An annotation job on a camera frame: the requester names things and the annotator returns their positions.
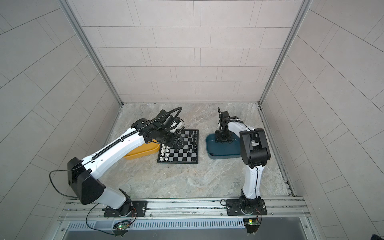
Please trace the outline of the black white chessboard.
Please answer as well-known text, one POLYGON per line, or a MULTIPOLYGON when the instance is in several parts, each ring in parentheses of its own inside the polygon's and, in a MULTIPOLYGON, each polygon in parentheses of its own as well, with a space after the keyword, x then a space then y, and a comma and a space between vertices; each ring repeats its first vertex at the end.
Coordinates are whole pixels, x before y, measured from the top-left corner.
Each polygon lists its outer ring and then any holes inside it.
POLYGON ((179 150, 161 144, 157 164, 198 164, 199 162, 199 130, 184 129, 179 134, 183 147, 179 150))

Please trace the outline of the teal plastic bin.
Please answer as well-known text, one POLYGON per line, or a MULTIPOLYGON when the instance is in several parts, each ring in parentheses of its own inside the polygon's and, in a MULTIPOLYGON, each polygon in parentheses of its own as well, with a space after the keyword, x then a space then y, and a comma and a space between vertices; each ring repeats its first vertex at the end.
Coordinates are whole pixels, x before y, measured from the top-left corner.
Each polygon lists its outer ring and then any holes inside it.
POLYGON ((209 158, 218 159, 233 159, 241 157, 240 138, 232 133, 234 138, 231 143, 216 142, 215 134, 209 134, 206 137, 206 149, 209 158))

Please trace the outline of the yellow plastic tray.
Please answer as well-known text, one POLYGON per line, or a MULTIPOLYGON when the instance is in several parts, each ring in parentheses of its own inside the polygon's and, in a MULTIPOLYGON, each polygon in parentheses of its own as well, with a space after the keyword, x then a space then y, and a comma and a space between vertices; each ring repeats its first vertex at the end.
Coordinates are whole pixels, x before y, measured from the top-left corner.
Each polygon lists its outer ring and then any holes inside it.
POLYGON ((144 156, 152 155, 157 153, 160 147, 161 145, 157 142, 146 143, 130 151, 124 156, 124 159, 134 160, 144 156))

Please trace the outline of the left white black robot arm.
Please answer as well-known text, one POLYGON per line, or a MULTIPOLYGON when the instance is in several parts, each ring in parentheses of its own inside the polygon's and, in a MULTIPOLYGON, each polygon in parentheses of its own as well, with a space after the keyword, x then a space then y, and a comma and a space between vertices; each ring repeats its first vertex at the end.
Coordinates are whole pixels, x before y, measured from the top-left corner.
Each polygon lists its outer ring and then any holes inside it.
POLYGON ((83 205, 106 205, 106 212, 125 217, 132 211, 132 201, 123 190, 112 189, 100 182, 102 175, 132 150, 156 141, 174 149, 183 147, 178 133, 184 129, 179 117, 182 107, 169 112, 161 110, 152 120, 139 119, 120 137, 90 156, 68 162, 68 182, 83 205))

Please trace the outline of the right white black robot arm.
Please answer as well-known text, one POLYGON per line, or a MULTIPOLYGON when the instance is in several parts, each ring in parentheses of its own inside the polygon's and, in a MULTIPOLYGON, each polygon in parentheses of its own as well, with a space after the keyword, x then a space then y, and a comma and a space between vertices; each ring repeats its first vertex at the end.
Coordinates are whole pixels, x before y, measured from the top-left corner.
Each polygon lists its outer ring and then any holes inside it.
POLYGON ((219 129, 215 132, 209 156, 232 158, 241 156, 245 167, 245 181, 241 189, 239 208, 245 215, 265 215, 265 204, 260 194, 262 173, 271 158, 265 130, 250 128, 238 117, 231 117, 218 108, 219 129))

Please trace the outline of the right circuit board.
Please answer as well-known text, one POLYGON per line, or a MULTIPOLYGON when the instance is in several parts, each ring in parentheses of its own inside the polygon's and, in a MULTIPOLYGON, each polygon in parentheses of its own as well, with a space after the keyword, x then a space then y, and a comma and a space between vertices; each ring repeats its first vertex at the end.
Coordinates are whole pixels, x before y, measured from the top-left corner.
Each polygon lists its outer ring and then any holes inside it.
POLYGON ((243 219, 243 222, 248 234, 255 234, 261 224, 261 221, 258 218, 243 219))

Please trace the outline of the left green circuit board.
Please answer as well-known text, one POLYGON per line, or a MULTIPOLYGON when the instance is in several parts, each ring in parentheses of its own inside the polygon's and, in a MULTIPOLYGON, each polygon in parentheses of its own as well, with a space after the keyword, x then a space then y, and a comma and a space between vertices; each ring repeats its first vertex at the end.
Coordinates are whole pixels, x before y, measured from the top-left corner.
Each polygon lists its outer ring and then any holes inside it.
POLYGON ((116 231, 127 231, 130 228, 131 221, 121 221, 118 223, 115 223, 113 226, 113 230, 116 231))

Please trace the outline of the ventilation grille strip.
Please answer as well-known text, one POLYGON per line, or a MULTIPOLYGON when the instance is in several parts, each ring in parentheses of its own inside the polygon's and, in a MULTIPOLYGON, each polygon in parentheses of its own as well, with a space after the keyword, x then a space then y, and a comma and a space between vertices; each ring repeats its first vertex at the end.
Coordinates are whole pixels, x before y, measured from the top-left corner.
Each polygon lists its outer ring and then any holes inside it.
MULTIPOLYGON (((68 229, 71 231, 91 230, 92 228, 111 231, 118 221, 71 221, 68 229)), ((242 219, 160 219, 136 220, 129 230, 191 230, 191 229, 244 229, 242 219)))

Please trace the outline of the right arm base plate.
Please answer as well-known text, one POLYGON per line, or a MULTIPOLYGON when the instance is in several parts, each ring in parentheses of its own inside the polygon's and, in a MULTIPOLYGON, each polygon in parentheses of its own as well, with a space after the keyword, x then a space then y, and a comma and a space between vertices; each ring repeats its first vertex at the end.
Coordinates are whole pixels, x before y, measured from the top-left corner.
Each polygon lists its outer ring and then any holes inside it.
POLYGON ((226 207, 228 216, 265 216, 268 214, 265 201, 261 198, 246 201, 245 204, 239 199, 227 199, 224 202, 225 204, 221 203, 221 205, 226 207))

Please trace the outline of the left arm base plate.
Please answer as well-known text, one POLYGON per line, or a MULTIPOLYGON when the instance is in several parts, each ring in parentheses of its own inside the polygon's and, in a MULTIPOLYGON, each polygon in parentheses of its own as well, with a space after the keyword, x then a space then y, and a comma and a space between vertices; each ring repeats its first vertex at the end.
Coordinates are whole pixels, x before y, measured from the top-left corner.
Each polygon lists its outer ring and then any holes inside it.
POLYGON ((147 210, 147 201, 126 201, 117 210, 107 206, 103 208, 105 218, 144 217, 147 210))

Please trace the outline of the aluminium mounting rail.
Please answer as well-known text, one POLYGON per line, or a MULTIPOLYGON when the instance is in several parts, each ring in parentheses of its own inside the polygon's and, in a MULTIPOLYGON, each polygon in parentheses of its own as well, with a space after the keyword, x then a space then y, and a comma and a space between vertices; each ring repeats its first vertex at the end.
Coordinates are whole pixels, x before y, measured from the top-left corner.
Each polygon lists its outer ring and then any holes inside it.
MULTIPOLYGON (((302 197, 263 197, 268 214, 259 216, 272 217, 309 217, 310 211, 302 197)), ((133 201, 147 201, 147 210, 139 220, 158 219, 218 219, 218 218, 246 218, 256 216, 228 216, 225 204, 221 198, 191 198, 191 199, 144 199, 133 201)), ((68 200, 59 220, 121 220, 121 218, 105 218, 105 205, 82 205, 78 200, 68 200)))

